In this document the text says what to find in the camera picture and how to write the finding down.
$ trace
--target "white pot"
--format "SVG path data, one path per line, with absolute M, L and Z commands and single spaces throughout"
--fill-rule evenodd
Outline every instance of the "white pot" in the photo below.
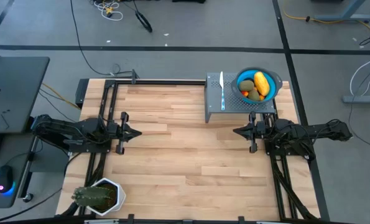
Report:
M 107 178 L 102 178 L 100 179 L 99 181 L 95 182 L 92 187 L 96 187 L 97 185 L 99 185 L 100 183 L 102 182 L 109 182 L 110 184 L 113 184 L 114 186 L 117 187 L 117 203 L 115 205 L 113 205 L 111 208 L 107 209 L 107 211 L 103 212 L 103 213 L 100 213 L 98 211 L 96 211 L 95 209 L 87 206 L 86 208 L 91 210 L 92 212 L 95 212 L 96 214 L 100 215 L 100 216 L 103 216 L 109 212 L 113 212 L 113 211 L 118 211 L 120 210 L 121 206 L 123 205 L 124 201 L 125 201 L 125 198 L 126 198 L 126 194 L 123 190 L 123 188 L 117 184 L 117 183 L 114 183 L 113 181 L 107 179 Z

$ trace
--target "concrete floor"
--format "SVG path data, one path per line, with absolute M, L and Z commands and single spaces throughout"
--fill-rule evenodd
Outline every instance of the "concrete floor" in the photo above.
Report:
M 292 16 L 312 16 L 340 12 L 348 2 L 288 0 L 279 4 L 281 10 L 285 8 Z M 0 1 L 0 13 L 6 3 L 7 0 Z M 124 19 L 112 22 L 103 19 L 88 1 L 73 0 L 73 4 L 81 43 L 87 46 L 283 47 L 271 1 L 214 0 L 206 4 L 138 1 L 139 9 L 154 27 L 153 34 L 147 33 L 134 13 L 123 5 L 120 11 Z M 370 14 L 370 1 L 358 13 Z M 361 24 L 307 24 L 286 17 L 283 20 L 291 49 L 366 50 L 358 45 L 369 35 L 369 30 Z M 75 46 L 70 3 L 15 0 L 0 26 L 0 45 Z M 141 78 L 204 78 L 206 72 L 237 72 L 255 65 L 291 81 L 284 54 L 140 51 L 86 51 L 85 54 L 98 71 L 110 72 L 113 64 L 119 63 L 123 70 L 134 68 Z M 75 99 L 80 78 L 100 77 L 86 66 L 76 50 L 0 50 L 0 55 L 50 57 L 44 82 L 70 101 Z M 349 94 L 353 72 L 370 60 L 370 56 L 293 54 L 292 58 L 308 122 L 325 123 L 333 118 L 348 122 L 350 106 L 344 105 L 341 97 Z M 355 87 L 369 70 L 370 65 L 361 71 Z M 58 100 L 51 101 L 69 118 L 78 119 L 78 110 Z M 38 98 L 32 114 L 44 113 L 64 119 L 43 98 Z M 370 105 L 355 105 L 351 123 L 370 142 Z M 331 221 L 370 223 L 370 146 L 356 138 L 345 143 L 319 140 L 315 151 Z M 67 160 L 60 151 L 54 159 Z M 35 174 L 29 190 L 35 194 L 33 201 L 16 200 L 13 207 L 0 209 L 0 218 L 43 200 L 59 189 L 62 181 L 61 172 Z M 52 217 L 58 196 L 12 220 Z

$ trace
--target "black metal frame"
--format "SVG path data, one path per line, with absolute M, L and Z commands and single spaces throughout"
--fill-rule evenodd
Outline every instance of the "black metal frame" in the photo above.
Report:
M 102 116 L 103 113 L 104 113 L 104 108 L 106 107 L 106 100 L 107 100 L 107 97 L 108 97 L 108 90 L 109 88 L 113 87 L 113 95 L 112 95 L 112 98 L 111 98 L 111 103 L 110 103 L 110 107 L 109 107 L 109 115 L 108 115 L 108 121 L 109 120 L 112 120 L 113 119 L 113 114 L 114 114 L 114 106 L 115 106 L 115 99 L 116 99 L 116 95 L 117 95 L 117 92 L 118 92 L 118 86 L 119 85 L 131 85 L 131 84 L 137 84 L 137 85 L 205 85 L 205 80 L 142 80 L 142 79 L 139 79 L 139 80 L 135 80 L 134 78 L 132 79 L 106 79 L 106 82 L 104 84 L 104 90 L 103 90 L 103 96 L 102 96 L 102 100 L 101 100 L 101 108 L 99 110 L 99 114 Z M 277 108 L 276 108 L 276 103 L 275 103 L 275 100 L 274 101 L 274 108 L 275 108 L 275 111 L 277 111 Z M 279 117 L 277 115 L 277 112 L 273 115 L 274 117 L 274 121 L 277 120 Z M 265 142 L 266 144 L 266 147 L 270 147 L 271 145 L 269 144 L 269 142 Z M 294 191 L 292 191 L 291 189 L 291 180 L 290 180 L 290 172 L 289 172 L 289 167 L 288 167 L 288 163 L 287 163 L 287 154 L 275 154 L 273 153 L 274 151 L 273 150 L 269 150 L 268 148 L 266 149 L 266 152 L 267 152 L 267 155 L 270 157 L 271 159 L 271 166 L 272 166 L 272 172 L 273 172 L 273 179 L 274 179 L 274 188 L 275 188 L 275 194 L 276 194 L 276 199 L 277 199 L 277 208 L 279 210 L 279 217 L 280 217 L 280 221 L 281 222 L 299 222 L 299 223 L 314 223 L 316 220 L 309 220 L 309 219 L 305 219 L 305 220 L 299 220 L 298 219 L 298 215 L 297 215 L 297 206 L 296 204 L 298 205 L 298 207 L 300 207 L 301 209 L 306 209 L 306 207 L 304 207 L 302 205 L 302 203 L 300 203 L 298 197 L 295 195 Z M 291 218 L 287 218 L 286 215 L 285 215 L 285 210 L 284 210 L 284 201 L 283 201 L 283 195 L 282 195 L 282 191 L 281 191 L 281 184 L 280 184 L 280 177 L 277 177 L 274 172 L 275 170 L 278 169 L 278 164 L 277 164 L 277 156 L 280 157 L 280 161 L 281 161 L 281 164 L 282 164 L 282 170 L 283 170 L 283 178 L 284 180 L 281 180 L 281 181 L 286 181 L 286 185 L 283 186 L 285 190 L 288 190 L 288 188 L 290 187 L 290 192 L 287 192 L 287 195 L 288 195 L 288 200 L 289 200 L 289 204 L 290 204 L 290 214 L 291 214 Z M 87 185 L 91 185 L 92 182 L 92 178 L 91 178 L 91 172 L 93 170 L 93 167 L 94 167 L 94 164 L 95 164 L 95 153 L 91 153 L 91 157 L 90 157 L 90 161 L 89 161 L 89 164 L 88 164 L 88 169 L 87 169 L 87 173 L 86 173 L 86 179 L 85 179 L 85 186 Z M 103 168 L 104 168 L 104 163 L 105 163 L 105 160 L 106 160 L 106 153 L 103 153 L 101 155 L 101 159 L 99 161 L 99 164 L 102 163 L 102 167 L 101 167 L 101 175 L 103 175 Z M 80 214 L 79 215 L 84 215 L 85 214 L 85 208 L 81 208 L 80 209 Z M 157 222 L 157 223 L 171 223 L 171 222 L 182 222 L 184 223 L 185 220 L 139 220 L 140 222 Z M 202 222 L 202 221 L 196 221 L 196 220 L 190 220 L 193 224 L 195 222 Z M 240 217 L 239 217 L 239 221 L 233 221 L 233 222 L 229 222 L 229 221 L 205 221 L 206 223 L 211 223 L 211 224 L 219 224 L 219 223 L 255 223 L 255 222 L 245 222 L 244 221 L 244 217 L 241 221 Z

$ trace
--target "wooden tabletop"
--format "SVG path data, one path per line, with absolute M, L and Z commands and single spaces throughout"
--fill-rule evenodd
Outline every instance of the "wooden tabletop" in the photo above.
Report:
M 275 98 L 278 114 L 296 123 L 289 83 L 283 84 Z M 89 81 L 80 119 L 97 117 L 103 85 L 103 79 Z M 120 211 L 104 218 L 132 213 L 143 219 L 279 220 L 263 142 L 250 154 L 250 142 L 232 131 L 247 124 L 247 114 L 212 114 L 205 124 L 203 86 L 188 85 L 119 85 L 116 122 L 122 111 L 129 114 L 131 128 L 143 135 L 124 144 L 125 155 L 107 156 L 103 176 L 121 184 L 127 198 Z M 82 154 L 69 165 L 57 213 L 68 208 L 75 188 L 83 186 L 89 156 Z M 306 160 L 287 160 L 295 193 L 319 217 Z

